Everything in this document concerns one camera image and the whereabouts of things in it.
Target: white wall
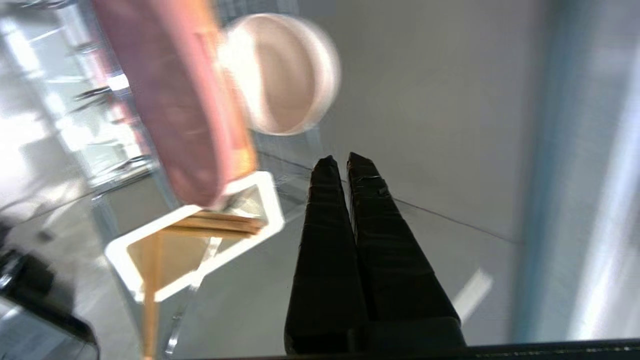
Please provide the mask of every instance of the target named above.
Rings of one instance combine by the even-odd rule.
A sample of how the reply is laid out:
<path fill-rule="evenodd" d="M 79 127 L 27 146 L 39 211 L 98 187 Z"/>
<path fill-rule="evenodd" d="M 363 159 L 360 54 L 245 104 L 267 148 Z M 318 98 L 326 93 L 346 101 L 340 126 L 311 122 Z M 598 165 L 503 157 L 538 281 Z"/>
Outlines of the white wall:
<path fill-rule="evenodd" d="M 398 199 L 513 239 L 545 2 L 301 0 L 335 41 L 325 152 L 375 161 Z"/>

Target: gray surface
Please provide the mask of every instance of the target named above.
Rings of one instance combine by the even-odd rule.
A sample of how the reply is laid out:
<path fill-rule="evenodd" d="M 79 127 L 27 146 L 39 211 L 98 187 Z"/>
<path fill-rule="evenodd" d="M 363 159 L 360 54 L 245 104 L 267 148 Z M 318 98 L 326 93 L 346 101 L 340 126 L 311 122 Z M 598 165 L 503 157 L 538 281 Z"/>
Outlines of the gray surface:
<path fill-rule="evenodd" d="M 372 158 L 399 199 L 517 238 L 546 2 L 299 3 L 342 62 L 326 153 Z"/>

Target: wooden stick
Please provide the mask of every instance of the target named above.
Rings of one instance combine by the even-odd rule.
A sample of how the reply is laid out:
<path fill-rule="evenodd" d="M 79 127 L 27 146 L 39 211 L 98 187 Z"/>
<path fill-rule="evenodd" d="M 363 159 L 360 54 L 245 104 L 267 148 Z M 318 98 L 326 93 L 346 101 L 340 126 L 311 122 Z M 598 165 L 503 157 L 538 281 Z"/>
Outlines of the wooden stick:
<path fill-rule="evenodd" d="M 220 230 L 232 230 L 232 231 L 241 231 L 243 233 L 252 233 L 257 234 L 262 228 L 262 223 L 258 219 L 254 222 L 237 222 L 237 221 L 226 221 L 226 220 L 213 220 L 208 218 L 185 218 L 177 223 L 174 226 L 182 226 L 182 227 L 197 227 L 203 229 L 220 229 Z"/>
<path fill-rule="evenodd" d="M 163 233 L 173 233 L 193 238 L 241 238 L 252 236 L 251 233 L 221 229 L 203 229 L 199 227 L 169 226 L 160 230 Z"/>
<path fill-rule="evenodd" d="M 160 286 L 162 237 L 154 233 L 143 239 L 143 279 L 145 300 L 143 309 L 143 360 L 156 358 L 158 311 L 156 291 Z"/>
<path fill-rule="evenodd" d="M 190 217 L 191 218 L 208 218 L 211 220 L 246 222 L 246 223 L 253 223 L 255 221 L 260 221 L 259 219 L 256 219 L 256 218 L 245 218 L 245 217 L 239 217 L 238 215 L 231 215 L 231 214 L 210 213 L 208 211 L 198 211 L 197 213 L 191 215 Z"/>

